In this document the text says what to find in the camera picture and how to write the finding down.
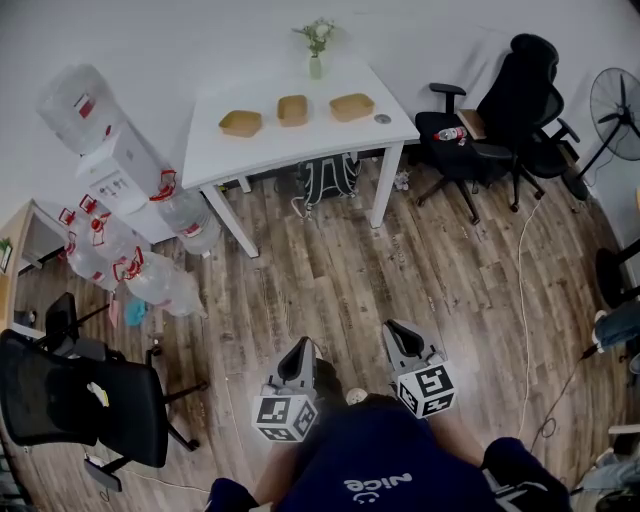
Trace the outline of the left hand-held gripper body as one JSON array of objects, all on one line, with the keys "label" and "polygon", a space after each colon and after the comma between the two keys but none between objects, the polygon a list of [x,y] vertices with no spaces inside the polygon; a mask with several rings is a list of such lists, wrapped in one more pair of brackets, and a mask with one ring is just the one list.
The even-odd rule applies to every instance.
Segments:
[{"label": "left hand-held gripper body", "polygon": [[252,426],[274,443],[302,442],[318,418],[308,394],[265,384],[252,405]]}]

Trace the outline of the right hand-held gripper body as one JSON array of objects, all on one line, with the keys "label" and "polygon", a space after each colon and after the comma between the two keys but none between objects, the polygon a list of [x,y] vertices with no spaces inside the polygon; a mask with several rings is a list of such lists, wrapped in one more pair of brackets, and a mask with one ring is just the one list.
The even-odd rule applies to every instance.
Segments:
[{"label": "right hand-held gripper body", "polygon": [[452,407],[457,395],[453,367],[441,352],[426,358],[400,355],[396,361],[396,397],[418,419]]}]

